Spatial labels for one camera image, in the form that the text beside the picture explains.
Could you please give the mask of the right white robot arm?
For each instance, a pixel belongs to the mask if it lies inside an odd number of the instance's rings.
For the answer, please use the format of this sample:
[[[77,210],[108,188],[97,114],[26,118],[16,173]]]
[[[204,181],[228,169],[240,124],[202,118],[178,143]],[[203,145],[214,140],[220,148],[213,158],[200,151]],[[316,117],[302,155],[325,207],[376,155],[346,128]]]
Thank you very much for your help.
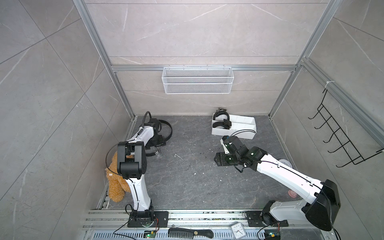
[[[283,221],[308,221],[316,228],[330,232],[341,208],[337,185],[331,180],[320,181],[284,165],[259,147],[247,148],[236,136],[221,139],[223,152],[214,161],[220,167],[234,166],[239,172],[251,169],[283,184],[298,194],[300,201],[269,201],[260,214],[267,226]]]

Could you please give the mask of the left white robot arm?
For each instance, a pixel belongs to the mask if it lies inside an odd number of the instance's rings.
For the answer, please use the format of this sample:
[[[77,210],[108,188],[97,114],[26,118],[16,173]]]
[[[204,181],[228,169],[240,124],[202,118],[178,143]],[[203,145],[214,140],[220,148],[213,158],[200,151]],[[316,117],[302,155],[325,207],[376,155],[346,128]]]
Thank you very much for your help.
[[[160,137],[160,125],[160,120],[151,118],[130,139],[118,143],[117,171],[129,185],[134,201],[133,210],[137,212],[149,211],[152,205],[145,183],[146,146]]]

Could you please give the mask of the long black leather belt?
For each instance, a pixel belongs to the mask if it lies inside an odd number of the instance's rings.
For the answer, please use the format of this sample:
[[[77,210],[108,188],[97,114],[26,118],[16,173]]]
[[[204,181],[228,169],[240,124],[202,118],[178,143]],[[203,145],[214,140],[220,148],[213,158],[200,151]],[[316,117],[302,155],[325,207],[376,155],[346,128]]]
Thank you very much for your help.
[[[229,121],[229,120],[224,119],[222,121],[214,122],[212,127],[213,128],[222,128],[222,129],[229,130],[232,127],[232,122]]]

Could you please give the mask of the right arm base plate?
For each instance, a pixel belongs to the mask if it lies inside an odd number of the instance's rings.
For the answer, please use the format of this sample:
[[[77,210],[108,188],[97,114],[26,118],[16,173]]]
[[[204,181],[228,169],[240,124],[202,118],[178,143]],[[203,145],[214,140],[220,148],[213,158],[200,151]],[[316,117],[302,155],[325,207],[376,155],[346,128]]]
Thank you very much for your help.
[[[287,220],[277,221],[268,215],[264,216],[262,211],[245,211],[245,217],[249,227],[288,227]]]

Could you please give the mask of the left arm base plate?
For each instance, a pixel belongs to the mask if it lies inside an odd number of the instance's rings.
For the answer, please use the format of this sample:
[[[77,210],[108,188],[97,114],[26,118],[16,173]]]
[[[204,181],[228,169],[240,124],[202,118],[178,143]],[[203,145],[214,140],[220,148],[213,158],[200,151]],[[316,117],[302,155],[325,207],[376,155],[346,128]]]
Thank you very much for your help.
[[[168,226],[169,212],[155,211],[153,213],[134,212],[127,223],[128,228],[165,228]]]

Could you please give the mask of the curled black belt with buckle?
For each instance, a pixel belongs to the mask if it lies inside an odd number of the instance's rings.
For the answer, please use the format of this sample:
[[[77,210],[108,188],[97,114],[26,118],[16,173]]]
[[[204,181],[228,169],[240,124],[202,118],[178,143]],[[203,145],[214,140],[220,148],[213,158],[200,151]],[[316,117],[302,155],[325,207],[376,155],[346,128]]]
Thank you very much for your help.
[[[172,137],[172,134],[173,134],[173,128],[171,126],[171,124],[165,120],[162,120],[163,123],[162,123],[162,129],[161,131],[159,132],[160,135],[163,135],[163,137],[165,138],[166,140],[166,144],[167,144],[167,141],[169,141]],[[147,122],[142,122],[142,127],[148,127],[148,126],[145,126],[145,123]],[[151,147],[151,148],[146,148],[146,145],[145,145],[145,149],[146,149],[146,156],[147,157],[153,157],[155,155],[158,155],[160,154],[160,147]]]

